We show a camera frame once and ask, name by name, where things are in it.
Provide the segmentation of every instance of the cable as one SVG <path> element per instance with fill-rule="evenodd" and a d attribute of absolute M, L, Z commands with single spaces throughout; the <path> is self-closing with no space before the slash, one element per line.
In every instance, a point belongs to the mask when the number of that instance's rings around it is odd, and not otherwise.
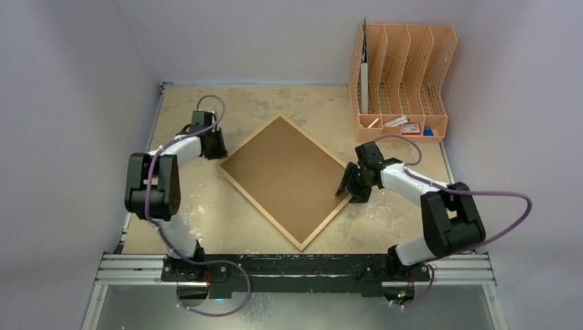
<path fill-rule="evenodd" d="M 435 268 L 433 268 L 433 266 L 431 266 L 428 263 L 426 265 L 427 265 L 427 268 L 429 268 L 429 270 L 431 271 L 431 275 L 429 278 L 429 284 L 427 284 L 427 287 L 425 288 L 423 293 L 417 299 L 413 299 L 413 301 L 410 304 L 402 305 L 402 307 L 411 308 L 411 307 L 417 305 L 420 301 L 425 299 L 425 297 L 429 293 L 429 290 L 431 290 L 431 287 L 433 287 L 433 283 L 435 282 Z"/>
<path fill-rule="evenodd" d="M 526 196 L 525 194 L 522 194 L 520 192 L 513 192 L 513 191 L 500 191 L 500 190 L 495 190 L 495 191 L 479 191 L 479 190 L 452 190 L 449 189 L 448 187 L 444 187 L 440 184 L 436 184 L 433 181 L 427 180 L 423 177 L 420 177 L 418 175 L 415 175 L 413 173 L 411 173 L 409 171 L 409 166 L 415 166 L 418 165 L 419 163 L 421 163 L 421 160 L 423 159 L 423 153 L 421 152 L 421 149 L 419 148 L 419 146 L 409 140 L 408 138 L 404 137 L 404 136 L 400 136 L 400 135 L 381 135 L 380 137 L 377 137 L 374 141 L 378 141 L 380 139 L 384 139 L 384 138 L 399 138 L 401 140 L 405 140 L 409 143 L 411 143 L 416 149 L 417 152 L 419 153 L 419 158 L 417 159 L 417 161 L 415 162 L 408 162 L 404 164 L 404 170 L 405 170 L 405 174 L 407 174 L 409 177 L 412 177 L 413 179 L 416 179 L 419 182 L 423 182 L 424 184 L 429 184 L 430 186 L 434 186 L 437 187 L 447 193 L 453 194 L 453 195 L 465 195 L 465 196 L 508 196 L 508 197 L 518 197 L 518 198 L 522 198 L 527 202 L 527 208 L 525 209 L 525 211 L 523 212 L 523 214 L 512 224 L 510 224 L 506 229 L 502 230 L 501 232 L 499 232 L 498 234 L 495 234 L 494 236 L 490 237 L 489 239 L 486 239 L 484 242 L 475 245 L 473 247 L 471 247 L 469 250 L 474 250 L 476 248 L 482 247 L 486 244 L 490 244 L 491 242 L 500 239 L 501 237 L 503 237 L 504 235 L 508 234 L 508 232 L 510 232 L 511 230 L 513 230 L 514 228 L 516 228 L 518 225 L 520 225 L 530 214 L 531 210 L 532 210 L 532 200 L 530 199 L 530 197 Z"/>
<path fill-rule="evenodd" d="M 180 142 L 183 139 L 188 139 L 188 138 L 192 138 L 198 135 L 201 135 L 202 133 L 208 132 L 211 129 L 213 129 L 215 126 L 218 125 L 218 123 L 223 119 L 223 116 L 225 115 L 226 112 L 226 106 L 225 106 L 225 102 L 218 96 L 216 95 L 212 95 L 212 94 L 208 94 L 205 95 L 203 97 L 201 97 L 199 99 L 199 102 L 197 103 L 197 109 L 199 108 L 201 102 L 206 99 L 206 98 L 214 98 L 216 100 L 218 100 L 221 103 L 221 106 L 223 107 L 223 111 L 221 112 L 221 115 L 219 116 L 218 119 L 216 119 L 209 127 L 206 127 L 204 129 L 201 129 L 200 131 L 196 131 L 194 133 L 190 133 L 188 135 L 185 135 L 182 137 L 182 139 L 178 140 L 172 140 L 170 142 L 168 142 L 167 144 L 161 146 L 156 153 L 154 154 L 154 156 L 152 156 L 152 162 L 150 163 L 150 168 L 148 171 L 148 181 L 147 181 L 147 185 L 146 185 L 146 205 L 145 205 L 145 209 L 144 209 L 144 213 L 146 216 L 146 220 L 151 223 L 152 225 L 154 225 L 155 229 L 158 231 L 160 238 L 162 238 L 162 240 L 164 241 L 164 243 L 166 244 L 166 246 L 168 246 L 168 249 L 170 249 L 171 252 L 174 252 L 180 259 L 182 259 L 183 261 L 185 261 L 186 263 L 189 263 L 191 265 L 196 265 L 196 266 L 203 266 L 203 265 L 213 265 L 216 263 L 226 263 L 228 265 L 234 266 L 235 268 L 237 268 L 241 273 L 243 273 L 243 276 L 245 277 L 245 281 L 247 282 L 247 294 L 245 295 L 245 298 L 243 299 L 243 302 L 241 302 L 241 304 L 237 307 L 235 307 L 232 311 L 228 311 L 225 313 L 207 313 L 205 311 L 199 311 L 193 308 L 190 308 L 189 306 L 186 306 L 181 300 L 180 297 L 177 295 L 178 298 L 178 306 L 186 309 L 187 311 L 191 311 L 193 313 L 196 314 L 200 314 L 203 316 L 210 316 L 210 317 L 221 317 L 221 316 L 227 316 L 227 315 L 231 315 L 234 314 L 236 312 L 238 312 L 239 310 L 241 310 L 245 304 L 247 304 L 247 301 L 249 301 L 249 298 L 251 297 L 251 280 L 249 279 L 249 275 L 247 274 L 247 272 L 239 265 L 236 264 L 232 261 L 229 260 L 214 260 L 214 261 L 203 261 L 203 262 L 198 262 L 198 261 L 192 261 L 188 258 L 188 256 L 186 256 L 185 254 L 183 254 L 182 252 L 180 252 L 169 240 L 168 237 L 166 236 L 166 234 L 164 234 L 164 231 L 162 229 L 162 225 L 160 225 L 158 222 L 154 221 L 154 219 L 152 219 L 152 217 L 150 216 L 150 193 L 152 191 L 152 178 L 154 176 L 154 167 L 156 164 L 156 160 L 158 159 L 158 157 L 164 152 L 164 150 L 168 149 L 169 147 L 171 147 L 172 145 Z"/>

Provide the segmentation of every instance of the brown board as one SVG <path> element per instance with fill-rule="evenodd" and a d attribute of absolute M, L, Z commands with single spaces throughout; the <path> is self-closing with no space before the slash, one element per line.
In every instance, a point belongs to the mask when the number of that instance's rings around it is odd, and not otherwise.
<path fill-rule="evenodd" d="M 345 164 L 278 116 L 220 165 L 221 172 L 300 251 L 348 203 L 335 197 Z"/>

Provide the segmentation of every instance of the table surface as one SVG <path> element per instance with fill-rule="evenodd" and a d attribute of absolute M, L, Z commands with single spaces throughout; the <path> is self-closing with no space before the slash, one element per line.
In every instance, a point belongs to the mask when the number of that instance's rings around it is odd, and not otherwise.
<path fill-rule="evenodd" d="M 346 87 L 169 87 L 162 101 L 152 149 L 174 138 L 190 122 L 200 97 L 216 94 L 227 113 L 220 124 L 228 151 L 278 114 L 283 114 L 336 154 L 356 162 L 354 121 Z M 220 111 L 213 99 L 203 110 Z M 420 144 L 423 161 L 414 169 L 448 182 L 439 144 Z M 406 142 L 379 143 L 385 158 L 417 159 Z M 216 160 L 194 159 L 180 170 L 180 212 L 206 253 L 295 254 L 288 241 L 220 172 Z M 302 252 L 305 254 L 386 253 L 387 248 L 421 234 L 421 211 L 404 197 L 373 189 L 365 204 L 349 204 Z M 145 221 L 132 215 L 124 254 L 165 254 L 166 248 Z"/>

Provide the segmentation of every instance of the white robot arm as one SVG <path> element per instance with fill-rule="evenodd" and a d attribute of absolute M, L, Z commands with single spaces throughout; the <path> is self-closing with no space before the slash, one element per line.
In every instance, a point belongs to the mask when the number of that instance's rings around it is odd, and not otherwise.
<path fill-rule="evenodd" d="M 485 239 L 473 198 L 450 194 L 435 186 L 469 190 L 465 184 L 433 181 L 408 169 L 432 184 L 414 179 L 405 172 L 406 165 L 400 160 L 384 159 L 374 142 L 362 144 L 355 150 L 358 164 L 348 164 L 336 195 L 348 190 L 353 196 L 351 203 L 365 203 L 372 187 L 377 186 L 391 189 L 421 208 L 423 234 L 389 248 L 388 264 L 393 264 L 394 268 L 409 267 L 460 252 Z M 450 219 L 448 210 L 456 211 L 456 216 Z"/>
<path fill-rule="evenodd" d="M 191 132 L 200 131 L 213 123 L 214 115 L 205 111 L 192 113 L 192 124 L 185 126 Z M 176 135 L 180 140 L 162 152 L 154 168 L 155 178 L 150 193 L 150 214 L 160 225 L 172 246 L 182 254 L 193 257 L 200 246 L 188 231 L 188 226 L 178 212 L 180 207 L 180 182 L 178 168 L 191 159 L 204 156 L 206 159 L 226 157 L 223 135 L 218 127 L 201 135 L 186 137 L 185 131 Z M 157 150 L 148 153 L 134 153 L 130 156 L 126 181 L 125 204 L 129 212 L 145 219 L 146 181 L 152 156 Z M 178 259 L 174 251 L 168 255 Z"/>

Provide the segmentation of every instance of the purple cable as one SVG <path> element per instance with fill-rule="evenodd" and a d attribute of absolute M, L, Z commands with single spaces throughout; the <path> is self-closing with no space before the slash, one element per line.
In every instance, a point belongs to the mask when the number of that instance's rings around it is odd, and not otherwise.
<path fill-rule="evenodd" d="M 410 304 L 403 305 L 403 307 L 411 308 L 411 307 L 417 305 L 421 300 L 423 300 L 427 296 L 427 294 L 429 293 L 429 290 L 431 290 L 431 287 L 433 286 L 433 282 L 435 282 L 435 268 L 433 268 L 433 266 L 431 266 L 428 263 L 426 265 L 427 265 L 427 268 L 429 268 L 429 270 L 431 271 L 431 277 L 429 278 L 429 284 L 427 284 L 425 291 L 423 291 L 423 293 L 419 296 L 419 298 L 414 299 Z"/>
<path fill-rule="evenodd" d="M 415 162 L 408 162 L 404 164 L 404 171 L 405 174 L 407 174 L 409 177 L 412 177 L 413 179 L 416 179 L 419 182 L 423 182 L 424 184 L 429 184 L 430 186 L 434 186 L 437 187 L 447 193 L 453 194 L 453 195 L 465 195 L 465 196 L 508 196 L 508 197 L 519 197 L 524 199 L 527 202 L 527 208 L 526 210 L 523 212 L 523 214 L 512 224 L 510 224 L 506 229 L 502 230 L 501 232 L 499 232 L 498 234 L 495 234 L 494 236 L 490 237 L 489 239 L 484 240 L 484 242 L 475 245 L 473 247 L 471 247 L 469 250 L 474 250 L 476 248 L 479 248 L 481 246 L 484 246 L 486 244 L 489 244 L 501 237 L 503 237 L 504 235 L 508 234 L 511 230 L 513 230 L 514 228 L 516 228 L 518 225 L 520 225 L 530 214 L 531 210 L 532 210 L 532 200 L 530 199 L 530 197 L 526 196 L 525 194 L 522 194 L 520 192 L 512 192 L 512 191 L 473 191 L 473 190 L 452 190 L 449 189 L 448 187 L 444 187 L 440 184 L 436 184 L 430 180 L 427 180 L 423 177 L 420 177 L 418 175 L 415 175 L 413 173 L 411 173 L 409 171 L 409 166 L 415 166 L 415 165 L 419 165 L 419 163 L 421 163 L 421 160 L 423 159 L 423 153 L 421 152 L 421 149 L 419 148 L 419 146 L 409 140 L 408 138 L 404 137 L 404 136 L 400 136 L 400 135 L 393 135 L 393 134 L 387 134 L 387 135 L 381 135 L 379 137 L 377 137 L 374 142 L 380 140 L 380 139 L 384 139 L 384 138 L 398 138 L 401 140 L 405 140 L 409 143 L 411 143 L 416 149 L 417 152 L 419 154 L 419 158 L 417 159 L 417 161 Z M 412 303 L 410 303 L 409 305 L 407 305 L 407 307 L 412 307 L 414 305 L 416 305 L 419 301 L 421 301 L 423 298 L 426 297 L 427 293 L 429 292 L 429 289 L 431 289 L 431 287 L 433 286 L 433 281 L 435 280 L 435 270 L 433 269 L 433 267 L 429 264 L 427 264 L 427 266 L 430 268 L 431 270 L 431 278 L 429 281 L 429 285 L 427 286 L 427 288 L 425 289 L 425 291 L 423 292 L 423 294 L 416 300 L 414 300 Z"/>
<path fill-rule="evenodd" d="M 144 213 L 146 215 L 146 220 L 149 223 L 151 223 L 152 225 L 154 225 L 154 227 L 156 228 L 156 230 L 160 234 L 160 237 L 162 238 L 162 240 L 164 241 L 166 246 L 168 246 L 168 248 L 170 250 L 172 250 L 174 253 L 176 253 L 176 255 L 178 255 L 178 257 L 180 257 L 180 259 L 184 260 L 187 263 L 190 263 L 191 265 L 196 265 L 196 266 L 212 265 L 215 263 L 226 263 L 228 265 L 236 267 L 239 271 L 241 271 L 241 273 L 243 273 L 243 276 L 245 277 L 245 281 L 247 282 L 247 294 L 245 295 L 243 302 L 241 302 L 241 304 L 239 306 L 237 306 L 235 309 L 233 309 L 232 311 L 228 311 L 226 313 L 207 313 L 205 311 L 198 311 L 196 309 L 190 308 L 189 306 L 186 306 L 180 300 L 180 297 L 177 296 L 178 305 L 180 307 L 186 309 L 187 311 L 191 311 L 193 313 L 200 314 L 203 316 L 210 316 L 210 317 L 217 318 L 217 317 L 221 317 L 221 316 L 227 316 L 227 315 L 234 314 L 234 313 L 238 312 L 240 309 L 242 309 L 245 306 L 245 304 L 247 304 L 247 301 L 249 301 L 249 298 L 251 297 L 251 281 L 249 279 L 249 275 L 240 265 L 238 265 L 232 261 L 229 261 L 229 260 L 213 260 L 213 261 L 204 261 L 204 262 L 197 262 L 197 261 L 190 260 L 188 258 L 188 256 L 186 256 L 185 254 L 178 251 L 178 249 L 176 249 L 176 247 L 174 245 L 172 245 L 172 243 L 168 240 L 168 237 L 166 236 L 166 234 L 164 234 L 164 231 L 162 230 L 162 226 L 158 222 L 154 221 L 152 219 L 152 217 L 150 216 L 150 193 L 152 191 L 152 178 L 154 176 L 154 165 L 156 164 L 156 160 L 158 159 L 158 157 L 164 152 L 164 150 L 170 148 L 172 145 L 182 141 L 183 139 L 188 139 L 188 138 L 192 138 L 195 136 L 199 136 L 202 133 L 208 132 L 211 129 L 215 128 L 218 125 L 218 123 L 223 119 L 223 116 L 225 115 L 225 112 L 226 112 L 225 102 L 223 102 L 223 100 L 220 97 L 218 97 L 216 95 L 212 95 L 212 94 L 205 95 L 205 96 L 201 97 L 199 99 L 199 102 L 197 103 L 197 109 L 199 109 L 201 102 L 205 98 L 217 99 L 221 103 L 221 106 L 223 107 L 223 112 L 221 113 L 219 118 L 217 118 L 217 120 L 215 122 L 213 122 L 209 127 L 206 127 L 204 129 L 201 129 L 200 131 L 196 131 L 194 133 L 190 133 L 188 135 L 185 135 L 181 139 L 176 139 L 176 140 L 172 140 L 172 141 L 168 142 L 167 144 L 163 145 L 162 148 L 159 148 L 156 151 L 156 153 L 154 154 L 154 156 L 152 156 L 152 162 L 150 163 L 150 168 L 148 171 L 148 182 L 146 185 L 146 205 L 145 205 Z"/>

